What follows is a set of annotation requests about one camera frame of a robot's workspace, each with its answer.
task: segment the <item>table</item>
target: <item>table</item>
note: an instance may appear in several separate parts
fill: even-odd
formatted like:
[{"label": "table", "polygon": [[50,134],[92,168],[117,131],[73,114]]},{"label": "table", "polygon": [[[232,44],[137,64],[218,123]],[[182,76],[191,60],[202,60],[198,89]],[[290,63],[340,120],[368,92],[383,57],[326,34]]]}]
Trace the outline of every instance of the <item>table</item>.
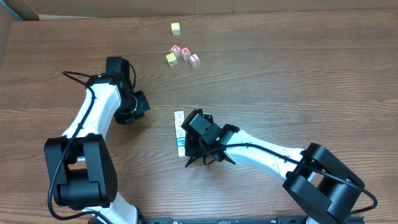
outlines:
[{"label": "table", "polygon": [[[171,35],[172,22],[181,35]],[[169,67],[173,44],[189,46],[201,65]],[[113,121],[106,143],[118,190],[144,216],[303,214],[282,182],[259,170],[183,168],[174,111],[203,108],[220,126],[269,142],[324,145],[379,199],[367,223],[397,223],[396,9],[13,23],[0,72],[0,222],[57,223],[46,206],[43,146],[69,127],[85,96],[61,71],[99,74],[118,55],[135,66],[151,110],[131,126]],[[370,203],[362,195],[355,208]]]}]

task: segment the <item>pink cube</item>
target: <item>pink cube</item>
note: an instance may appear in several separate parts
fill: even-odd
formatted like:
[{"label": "pink cube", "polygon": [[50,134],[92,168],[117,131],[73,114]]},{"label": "pink cube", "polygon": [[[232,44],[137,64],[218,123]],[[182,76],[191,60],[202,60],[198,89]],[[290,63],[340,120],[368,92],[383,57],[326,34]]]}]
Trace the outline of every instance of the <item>pink cube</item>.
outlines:
[{"label": "pink cube", "polygon": [[178,58],[181,54],[181,48],[174,44],[173,47],[170,49],[170,53],[174,53],[175,57]]},{"label": "pink cube", "polygon": [[189,57],[189,63],[191,63],[192,67],[194,68],[200,64],[200,58],[196,53]]},{"label": "pink cube", "polygon": [[191,50],[186,46],[181,49],[181,56],[184,60],[188,60],[189,56],[191,56]]}]

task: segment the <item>cube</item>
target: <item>cube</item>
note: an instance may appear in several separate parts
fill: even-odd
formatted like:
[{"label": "cube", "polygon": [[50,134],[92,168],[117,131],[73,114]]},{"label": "cube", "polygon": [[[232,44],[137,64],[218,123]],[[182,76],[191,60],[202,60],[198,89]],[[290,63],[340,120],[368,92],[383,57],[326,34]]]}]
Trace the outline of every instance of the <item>cube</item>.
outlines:
[{"label": "cube", "polygon": [[189,57],[189,63],[194,68],[200,64],[200,58],[198,57],[198,55],[196,53],[194,53],[193,55],[191,55]]},{"label": "cube", "polygon": [[189,56],[191,56],[191,50],[188,47],[182,48],[181,56],[184,58],[184,60],[188,60]]},{"label": "cube", "polygon": [[173,47],[170,48],[170,53],[174,53],[175,57],[178,58],[181,55],[181,47],[174,44]]},{"label": "cube", "polygon": [[181,34],[180,23],[179,22],[172,23],[172,33],[173,33],[173,35],[180,35]]},{"label": "cube", "polygon": [[177,58],[175,57],[174,53],[166,55],[166,58],[170,66],[177,64]]}]

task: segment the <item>yellow cube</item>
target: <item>yellow cube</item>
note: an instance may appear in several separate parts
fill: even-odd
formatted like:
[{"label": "yellow cube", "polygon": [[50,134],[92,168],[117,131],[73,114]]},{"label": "yellow cube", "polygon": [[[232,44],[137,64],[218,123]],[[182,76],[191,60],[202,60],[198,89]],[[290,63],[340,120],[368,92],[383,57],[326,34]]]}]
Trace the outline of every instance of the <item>yellow cube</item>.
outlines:
[{"label": "yellow cube", "polygon": [[166,58],[170,66],[177,64],[177,58],[175,57],[174,53],[166,55]]},{"label": "yellow cube", "polygon": [[180,35],[181,34],[180,23],[179,22],[172,23],[172,32],[173,32],[173,35]]}]

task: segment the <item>wood grain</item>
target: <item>wood grain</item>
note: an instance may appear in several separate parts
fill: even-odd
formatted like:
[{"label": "wood grain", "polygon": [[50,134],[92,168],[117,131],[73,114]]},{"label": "wood grain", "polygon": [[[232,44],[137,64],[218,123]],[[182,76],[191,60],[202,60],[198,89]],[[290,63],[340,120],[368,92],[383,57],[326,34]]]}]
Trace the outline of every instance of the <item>wood grain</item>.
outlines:
[{"label": "wood grain", "polygon": [[[180,36],[171,35],[174,21]],[[201,65],[169,67],[173,44],[189,46]],[[112,122],[106,138],[118,189],[144,216],[303,214],[281,182],[256,169],[183,168],[173,112],[203,108],[220,126],[269,142],[324,145],[379,199],[366,222],[398,222],[395,9],[14,23],[0,71],[0,222],[57,222],[46,206],[43,145],[69,127],[85,94],[61,71],[98,74],[113,55],[134,64],[152,108],[132,126]],[[355,207],[370,203],[361,196]]]}]

